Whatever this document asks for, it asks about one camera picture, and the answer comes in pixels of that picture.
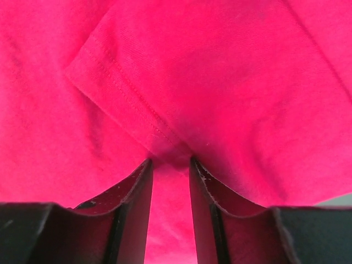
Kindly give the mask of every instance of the magenta cloth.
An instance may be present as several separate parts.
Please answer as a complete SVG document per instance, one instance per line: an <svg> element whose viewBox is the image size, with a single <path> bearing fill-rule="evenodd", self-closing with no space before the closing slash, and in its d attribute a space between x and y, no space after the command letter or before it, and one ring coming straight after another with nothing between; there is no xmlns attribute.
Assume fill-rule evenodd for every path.
<svg viewBox="0 0 352 264"><path fill-rule="evenodd" d="M146 263L196 263L195 154L263 206L352 191L352 1L3 0L0 200L156 162Z"/></svg>

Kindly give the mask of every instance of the stitching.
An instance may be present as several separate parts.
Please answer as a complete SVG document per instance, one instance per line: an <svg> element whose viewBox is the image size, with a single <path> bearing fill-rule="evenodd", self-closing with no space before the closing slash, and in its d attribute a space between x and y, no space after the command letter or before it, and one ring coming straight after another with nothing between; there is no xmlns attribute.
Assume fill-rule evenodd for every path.
<svg viewBox="0 0 352 264"><path fill-rule="evenodd" d="M125 98L125 100L128 102L128 104L130 104L130 105L133 107L133 109L134 109L141 117L143 117L143 115L140 113L140 111L138 111L138 109L135 107L135 105L132 104L132 103L130 102L130 100L128 100L127 95L123 92L123 90L117 85L116 81L112 78L111 74L109 73L107 67L105 67L102 62L99 62L99 61L97 60L97 58L96 58L86 47L83 47L83 49L87 52L88 56L89 56L91 59L93 59L93 60L99 65L99 68L100 68L101 70L103 70L104 75L107 75L107 76L112 80L114 86L121 92L121 94L123 95L123 97ZM173 143L170 141L170 139L169 139L166 135L164 135L164 133L162 133L155 125L153 125L151 122L147 122L147 124L149 124L150 126L152 126L152 127L155 129L155 131L157 131L158 133L160 133L172 146L174 146L174 147L176 148L176 145L173 144Z"/></svg>
<svg viewBox="0 0 352 264"><path fill-rule="evenodd" d="M92 40L95 42L95 44L99 45L99 47L104 51L104 54L107 55L112 62L116 65L117 69L119 70L121 76L123 77L123 79L125 80L125 82L128 84L128 86L137 94L138 98L141 100L141 102L147 107L147 109L149 109L149 111L152 112L152 114L154 115L154 117L161 122L172 134L173 136L178 139L180 142L183 142L183 140L180 139L180 137L173 131L173 129L170 128L170 126L160 117L159 114L157 114L155 112L155 110L146 102L146 100L142 97L142 95L138 92L136 86L132 83L132 81L127 77L126 73L123 71L122 67L120 66L120 64L115 60L115 58L112 56L111 52L109 52L108 49L105 48L105 46L100 43L100 41L98 39L96 39L94 36L91 36Z"/></svg>
<svg viewBox="0 0 352 264"><path fill-rule="evenodd" d="M302 19L298 16L298 14L294 11L293 7L290 5L288 0L282 0L284 5L288 8L289 13L294 17L298 25L302 28L303 32L307 35L307 37L313 42L314 46L318 50L319 54L322 56L323 60L328 64L328 67L332 71L334 77L337 79L337 82L340 83L340 86L342 87L343 91L345 92L350 104L352 104L352 95L351 92L348 90L346 84L338 74L335 66L331 63L331 61L328 59L328 57L325 55L323 49L320 47L318 42L314 39L312 33L308 30L308 28L304 25Z"/></svg>

